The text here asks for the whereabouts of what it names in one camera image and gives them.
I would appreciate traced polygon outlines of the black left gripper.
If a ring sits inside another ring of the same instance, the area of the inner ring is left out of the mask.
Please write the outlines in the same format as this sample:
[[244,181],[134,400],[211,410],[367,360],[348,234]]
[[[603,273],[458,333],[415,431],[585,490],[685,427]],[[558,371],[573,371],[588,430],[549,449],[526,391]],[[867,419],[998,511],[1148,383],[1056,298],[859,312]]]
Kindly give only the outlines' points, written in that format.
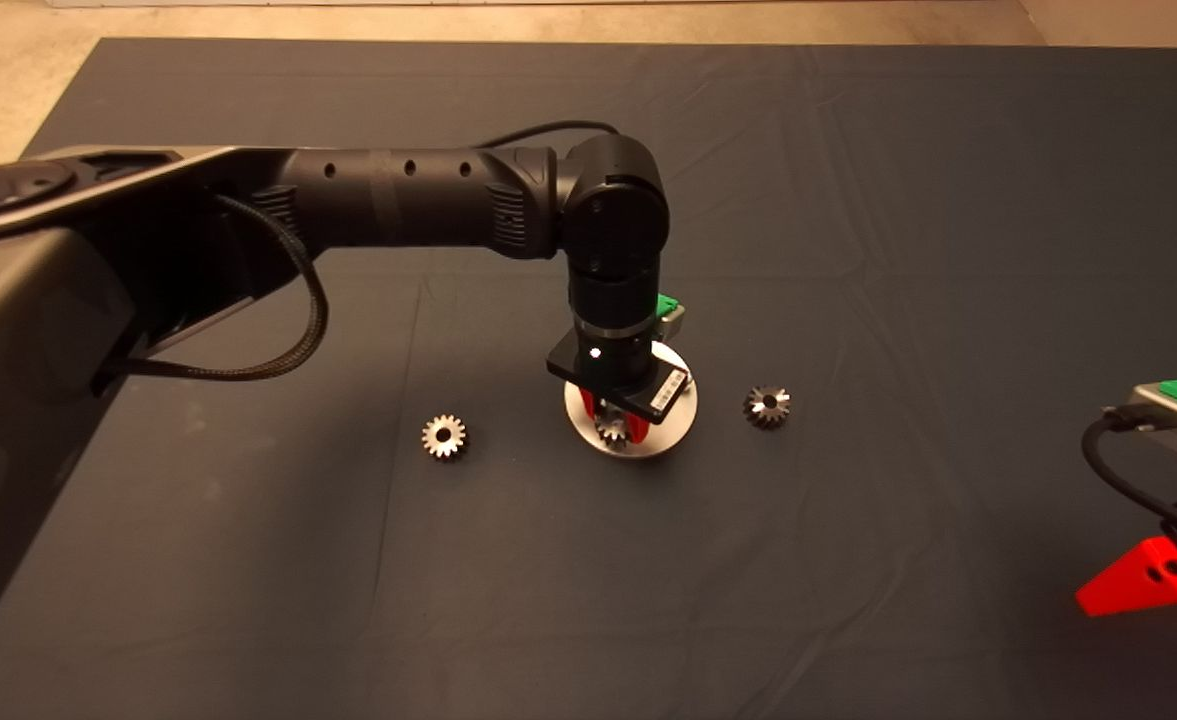
[[630,445],[646,441],[651,424],[664,424],[690,386],[689,369],[656,354],[656,328],[651,320],[626,334],[600,334],[574,325],[546,356],[550,373],[579,388],[588,420],[597,418],[597,398],[625,411]]

